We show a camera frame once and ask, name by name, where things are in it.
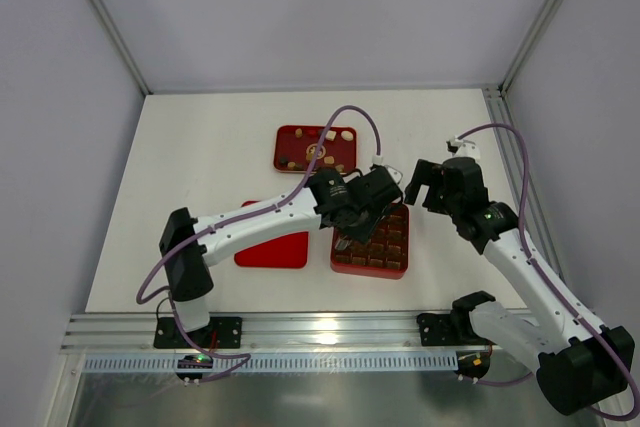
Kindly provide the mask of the metal tweezers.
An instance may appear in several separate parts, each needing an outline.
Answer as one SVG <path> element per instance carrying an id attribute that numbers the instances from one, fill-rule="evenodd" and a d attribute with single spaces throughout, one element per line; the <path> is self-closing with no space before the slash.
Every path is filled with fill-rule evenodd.
<path id="1" fill-rule="evenodd" d="M 339 238 L 336 240 L 334 244 L 334 248 L 336 252 L 342 252 L 349 248 L 351 241 L 346 238 Z"/>

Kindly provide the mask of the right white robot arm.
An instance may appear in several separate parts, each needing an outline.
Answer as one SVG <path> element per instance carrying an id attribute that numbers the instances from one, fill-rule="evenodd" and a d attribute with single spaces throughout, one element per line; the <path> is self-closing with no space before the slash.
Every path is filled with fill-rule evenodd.
<path id="1" fill-rule="evenodd" d="M 502 347 L 536 378 L 563 415 L 589 408 L 631 387 L 635 342 L 622 326 L 609 328 L 557 276 L 521 230 L 516 213 L 490 200 L 479 164 L 469 157 L 441 164 L 420 159 L 405 190 L 415 203 L 448 216 L 457 233 L 505 277 L 535 321 L 507 311 L 492 296 L 466 296 L 473 334 Z"/>

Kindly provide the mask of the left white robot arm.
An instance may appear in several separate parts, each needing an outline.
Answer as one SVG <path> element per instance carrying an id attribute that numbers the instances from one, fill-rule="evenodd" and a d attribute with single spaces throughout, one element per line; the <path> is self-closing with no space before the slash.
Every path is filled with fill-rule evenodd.
<path id="1" fill-rule="evenodd" d="M 209 324 L 205 297 L 214 284 L 209 268 L 236 253 L 273 239 L 332 228 L 366 243 L 394 203 L 402 198 L 402 174 L 374 165 L 347 180 L 321 168 L 291 192 L 233 212 L 194 218 L 172 212 L 159 242 L 170 298 L 185 332 Z"/>

